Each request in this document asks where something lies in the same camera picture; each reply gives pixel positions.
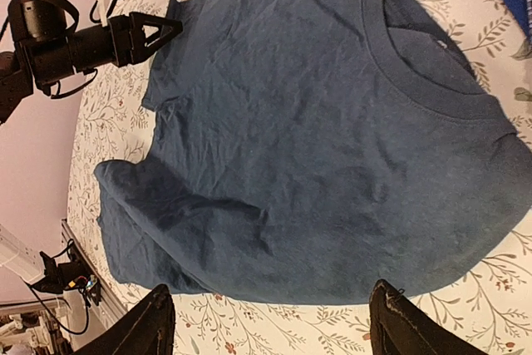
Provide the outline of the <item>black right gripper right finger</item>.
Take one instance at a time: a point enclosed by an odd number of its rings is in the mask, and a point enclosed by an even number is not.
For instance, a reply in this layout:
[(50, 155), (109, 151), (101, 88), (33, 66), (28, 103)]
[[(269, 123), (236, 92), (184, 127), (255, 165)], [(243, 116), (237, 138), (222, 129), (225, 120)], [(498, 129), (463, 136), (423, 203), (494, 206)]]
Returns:
[(466, 343), (426, 316), (386, 280), (369, 302), (374, 354), (464, 354)]

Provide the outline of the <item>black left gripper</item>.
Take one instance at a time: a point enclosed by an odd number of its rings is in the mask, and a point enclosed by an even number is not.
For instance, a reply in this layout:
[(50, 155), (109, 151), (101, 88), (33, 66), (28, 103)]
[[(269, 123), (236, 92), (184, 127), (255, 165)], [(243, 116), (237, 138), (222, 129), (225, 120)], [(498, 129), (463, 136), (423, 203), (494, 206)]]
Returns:
[[(144, 27), (158, 30), (149, 35)], [(77, 71), (111, 63), (116, 67), (147, 61), (183, 32), (182, 22), (142, 12), (112, 17), (108, 25), (97, 24), (68, 38), (72, 65)]]

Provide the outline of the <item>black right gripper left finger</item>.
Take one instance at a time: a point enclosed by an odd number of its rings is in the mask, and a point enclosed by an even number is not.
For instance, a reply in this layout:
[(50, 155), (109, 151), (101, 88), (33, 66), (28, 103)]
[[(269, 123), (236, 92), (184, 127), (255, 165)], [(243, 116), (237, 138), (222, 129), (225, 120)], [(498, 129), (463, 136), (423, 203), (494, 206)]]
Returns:
[(76, 355), (171, 355), (174, 338), (175, 306), (168, 287), (159, 284)]

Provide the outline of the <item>grey blue garment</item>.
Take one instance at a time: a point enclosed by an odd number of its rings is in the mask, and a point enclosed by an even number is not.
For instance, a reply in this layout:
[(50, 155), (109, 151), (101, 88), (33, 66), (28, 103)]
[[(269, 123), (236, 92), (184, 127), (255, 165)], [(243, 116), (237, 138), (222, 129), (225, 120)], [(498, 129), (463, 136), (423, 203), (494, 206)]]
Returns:
[(95, 176), (111, 275), (364, 303), (467, 273), (531, 206), (531, 153), (416, 0), (170, 0), (152, 145)]

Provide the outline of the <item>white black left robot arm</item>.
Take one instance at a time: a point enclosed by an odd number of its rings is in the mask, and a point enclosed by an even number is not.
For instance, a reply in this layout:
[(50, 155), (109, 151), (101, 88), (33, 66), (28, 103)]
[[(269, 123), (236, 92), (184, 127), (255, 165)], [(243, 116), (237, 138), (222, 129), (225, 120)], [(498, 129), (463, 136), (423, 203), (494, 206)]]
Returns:
[(65, 93), (52, 91), (62, 79), (95, 76), (106, 64), (140, 64), (183, 31), (180, 21), (142, 12), (80, 30), (79, 12), (68, 0), (12, 0), (7, 19), (15, 49), (1, 54), (2, 122), (35, 90), (62, 99)]

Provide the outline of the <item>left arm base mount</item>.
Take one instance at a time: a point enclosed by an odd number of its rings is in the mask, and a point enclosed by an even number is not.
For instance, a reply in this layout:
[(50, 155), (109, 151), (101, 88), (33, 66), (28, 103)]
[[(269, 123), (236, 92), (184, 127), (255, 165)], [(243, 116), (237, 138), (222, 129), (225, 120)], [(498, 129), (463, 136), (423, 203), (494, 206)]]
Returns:
[(77, 291), (87, 303), (98, 306), (101, 302), (101, 283), (96, 273), (81, 256), (74, 241), (68, 241), (66, 248), (57, 255), (49, 256), (39, 252), (44, 266), (44, 277), (30, 284), (40, 293), (61, 295)]

